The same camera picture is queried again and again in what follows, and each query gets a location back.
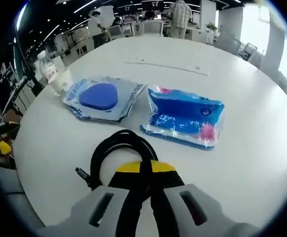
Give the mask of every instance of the table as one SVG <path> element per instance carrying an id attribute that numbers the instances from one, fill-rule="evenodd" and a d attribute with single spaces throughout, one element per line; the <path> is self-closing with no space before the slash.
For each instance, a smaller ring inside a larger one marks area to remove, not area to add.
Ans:
<path id="1" fill-rule="evenodd" d="M 210 75 L 125 61 L 207 67 Z M 225 104 L 225 124 L 211 151 L 142 134 L 136 104 L 129 128 L 144 137 L 160 161 L 176 167 L 192 183 L 221 203 L 237 222 L 263 227 L 287 198 L 287 96 L 264 73 L 220 49 L 173 38 L 116 39 L 69 66 L 76 79 L 96 75 L 121 77 L 196 92 Z M 70 215 L 71 207 L 91 190 L 75 173 L 89 172 L 97 145 L 121 126 L 77 120 L 47 86 L 21 120 L 14 147 L 22 186 L 46 225 Z M 101 178 L 108 184 L 116 168 L 140 158 L 116 151 L 104 161 Z M 149 202 L 143 204 L 137 236 L 158 236 Z"/>

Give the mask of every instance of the man in plaid shirt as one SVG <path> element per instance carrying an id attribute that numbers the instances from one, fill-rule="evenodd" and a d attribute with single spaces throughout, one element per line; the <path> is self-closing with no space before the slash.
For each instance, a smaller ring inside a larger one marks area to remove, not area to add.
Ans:
<path id="1" fill-rule="evenodd" d="M 192 17 L 191 8 L 183 0 L 177 0 L 170 5 L 169 15 L 171 37 L 184 39 L 188 20 Z"/>

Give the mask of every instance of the ceiling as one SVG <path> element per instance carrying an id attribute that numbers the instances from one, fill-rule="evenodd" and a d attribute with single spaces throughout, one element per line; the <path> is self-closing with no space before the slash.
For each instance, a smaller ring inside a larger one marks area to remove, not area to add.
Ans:
<path id="1" fill-rule="evenodd" d="M 130 4 L 139 4 L 142 0 L 93 0 L 82 10 L 74 13 L 76 10 L 89 3 L 91 0 L 68 0 L 64 4 L 64 0 L 13 0 L 2 3 L 0 1 L 0 51 L 4 52 L 8 42 L 13 42 L 15 37 L 15 23 L 18 12 L 24 4 L 28 2 L 25 8 L 20 28 L 18 31 L 18 39 L 23 51 L 36 49 L 40 43 L 48 36 L 48 34 L 59 25 L 59 27 L 45 41 L 51 40 L 55 34 L 60 34 L 71 29 L 76 24 L 88 19 L 88 13 L 91 9 L 101 5 L 113 5 L 114 12 L 119 11 L 118 7 Z M 175 0 L 164 0 L 164 2 L 173 2 Z M 252 0 L 212 0 L 216 1 L 217 9 L 231 8 L 242 6 L 243 3 L 252 2 Z M 186 0 L 187 4 L 191 4 L 192 10 L 200 10 L 200 0 Z M 134 5 L 134 12 L 142 8 L 141 5 Z"/>

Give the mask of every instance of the blue sponge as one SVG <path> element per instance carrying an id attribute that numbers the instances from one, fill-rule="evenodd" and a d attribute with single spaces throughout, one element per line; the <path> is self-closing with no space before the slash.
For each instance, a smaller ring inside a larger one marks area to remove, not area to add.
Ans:
<path id="1" fill-rule="evenodd" d="M 114 85 L 99 83 L 81 93 L 80 104 L 96 110 L 109 110 L 118 102 L 118 93 Z"/>

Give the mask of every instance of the potted plant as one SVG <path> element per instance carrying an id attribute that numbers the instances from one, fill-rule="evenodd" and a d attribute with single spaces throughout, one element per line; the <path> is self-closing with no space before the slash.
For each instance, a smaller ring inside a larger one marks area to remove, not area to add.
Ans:
<path id="1" fill-rule="evenodd" d="M 217 27 L 214 25 L 214 23 L 210 22 L 206 25 L 206 27 L 211 30 L 213 33 L 215 30 L 217 30 Z"/>

